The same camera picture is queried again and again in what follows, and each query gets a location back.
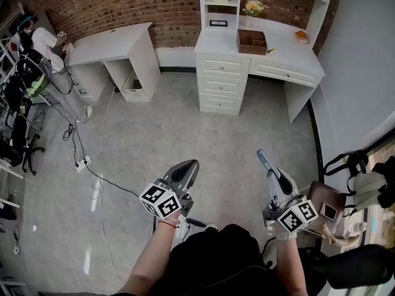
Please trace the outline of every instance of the tiled floor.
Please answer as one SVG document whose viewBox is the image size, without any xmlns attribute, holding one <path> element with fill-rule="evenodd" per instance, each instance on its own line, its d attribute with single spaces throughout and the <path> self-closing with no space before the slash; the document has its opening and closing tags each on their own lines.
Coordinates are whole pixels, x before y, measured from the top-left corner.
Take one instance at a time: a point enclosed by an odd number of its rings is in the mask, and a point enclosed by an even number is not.
<svg viewBox="0 0 395 296">
<path fill-rule="evenodd" d="M 92 118 L 78 126 L 86 154 L 100 150 L 110 95 L 107 87 Z M 23 207 L 18 210 L 22 254 L 13 254 L 10 233 L 0 234 L 1 261 L 32 290 L 114 293 L 120 283 L 101 232 L 100 201 L 92 212 L 92 176 L 73 173 L 67 165 L 72 142 L 62 140 L 66 128 L 59 114 L 48 110 L 39 140 L 46 153 L 33 159 L 37 175 L 10 182 L 9 189 L 17 190 L 16 201 Z M 256 157 L 259 148 L 299 187 L 317 179 L 307 108 L 290 124 L 281 84 L 250 78 L 240 115 L 229 116 L 199 111 L 195 74 L 163 73 L 151 103 L 126 103 L 120 94 L 114 95 L 104 148 L 90 167 L 140 193 L 172 165 L 196 158 L 201 169 L 192 188 L 195 204 L 190 217 L 220 228 L 237 223 L 263 246 L 270 236 L 261 217 L 268 194 Z M 125 280 L 150 238 L 151 215 L 131 194 L 107 183 L 102 214 L 115 269 Z"/>
</svg>

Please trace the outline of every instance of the extension cord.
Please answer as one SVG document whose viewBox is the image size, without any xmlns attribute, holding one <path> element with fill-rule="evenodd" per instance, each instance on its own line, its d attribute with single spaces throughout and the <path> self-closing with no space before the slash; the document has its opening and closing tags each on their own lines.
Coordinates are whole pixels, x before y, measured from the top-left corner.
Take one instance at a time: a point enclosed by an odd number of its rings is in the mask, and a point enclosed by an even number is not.
<svg viewBox="0 0 395 296">
<path fill-rule="evenodd" d="M 82 170 L 84 170 L 87 165 L 91 164 L 91 162 L 92 162 L 91 158 L 88 155 L 86 155 L 85 159 L 78 162 L 78 165 L 76 166 L 77 172 L 81 173 Z"/>
</svg>

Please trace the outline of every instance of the red brick wall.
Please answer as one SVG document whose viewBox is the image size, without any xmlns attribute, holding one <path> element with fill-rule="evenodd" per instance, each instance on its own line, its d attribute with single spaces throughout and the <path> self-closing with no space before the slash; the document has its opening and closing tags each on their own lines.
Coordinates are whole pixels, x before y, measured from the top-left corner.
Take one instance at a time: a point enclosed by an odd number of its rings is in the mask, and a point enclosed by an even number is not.
<svg viewBox="0 0 395 296">
<path fill-rule="evenodd" d="M 111 28 L 153 22 L 151 39 L 156 47 L 194 46 L 201 30 L 199 0 L 6 0 L 0 19 L 23 2 L 30 12 L 45 10 L 56 31 L 65 30 L 78 39 Z M 314 0 L 262 0 L 270 8 L 262 16 L 300 28 L 309 20 Z M 331 0 L 318 36 L 321 49 L 339 0 Z"/>
</svg>

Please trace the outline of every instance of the orange object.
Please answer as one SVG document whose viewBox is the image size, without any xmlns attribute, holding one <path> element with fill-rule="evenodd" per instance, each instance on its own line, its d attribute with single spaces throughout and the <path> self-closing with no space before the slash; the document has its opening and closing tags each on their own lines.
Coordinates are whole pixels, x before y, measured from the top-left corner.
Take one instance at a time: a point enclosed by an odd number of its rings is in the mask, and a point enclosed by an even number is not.
<svg viewBox="0 0 395 296">
<path fill-rule="evenodd" d="M 307 37 L 306 33 L 304 33 L 303 31 L 295 32 L 295 36 L 296 36 L 296 39 L 300 43 L 303 43 L 303 44 L 309 44 L 310 43 L 309 38 Z"/>
</svg>

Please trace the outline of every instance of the white pants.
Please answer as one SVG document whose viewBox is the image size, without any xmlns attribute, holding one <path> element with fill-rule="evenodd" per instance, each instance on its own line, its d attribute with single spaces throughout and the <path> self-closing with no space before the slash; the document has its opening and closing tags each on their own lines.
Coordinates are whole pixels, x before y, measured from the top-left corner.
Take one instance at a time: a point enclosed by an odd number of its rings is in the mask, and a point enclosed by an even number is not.
<svg viewBox="0 0 395 296">
<path fill-rule="evenodd" d="M 59 72 L 53 73 L 51 75 L 51 81 L 55 84 L 56 88 L 63 93 L 68 93 L 72 85 L 67 72 L 64 72 L 63 74 L 60 74 Z M 62 94 L 55 88 L 55 86 L 50 83 L 46 90 L 48 90 L 48 92 L 63 105 L 73 118 L 78 119 L 81 123 L 85 123 L 88 119 L 88 114 L 86 113 L 86 108 L 81 98 L 75 90 L 72 89 L 69 94 Z"/>
</svg>

